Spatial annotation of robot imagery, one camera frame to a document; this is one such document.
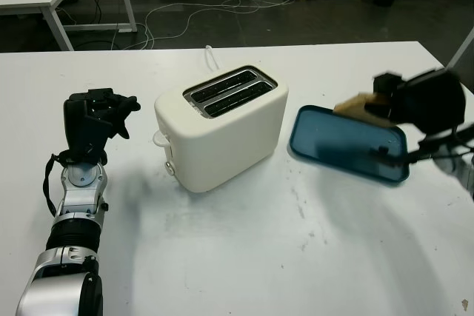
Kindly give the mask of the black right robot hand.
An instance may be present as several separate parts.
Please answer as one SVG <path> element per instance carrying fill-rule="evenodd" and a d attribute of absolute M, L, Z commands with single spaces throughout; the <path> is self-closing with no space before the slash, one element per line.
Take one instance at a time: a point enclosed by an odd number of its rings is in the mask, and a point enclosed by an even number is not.
<path fill-rule="evenodd" d="M 364 109 L 394 124 L 413 124 L 434 135 L 464 123 L 466 98 L 457 73 L 430 70 L 409 80 L 383 73 L 373 80 L 373 101 Z"/>

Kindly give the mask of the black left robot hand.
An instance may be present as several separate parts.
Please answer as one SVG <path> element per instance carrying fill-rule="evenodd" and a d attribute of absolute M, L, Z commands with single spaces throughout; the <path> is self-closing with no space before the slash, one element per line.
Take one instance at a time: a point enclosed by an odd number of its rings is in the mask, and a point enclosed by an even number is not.
<path fill-rule="evenodd" d="M 135 96 L 123 96 L 111 88 L 74 93 L 64 102 L 64 128 L 69 151 L 76 159 L 97 159 L 108 139 L 130 137 L 125 120 L 141 105 Z"/>

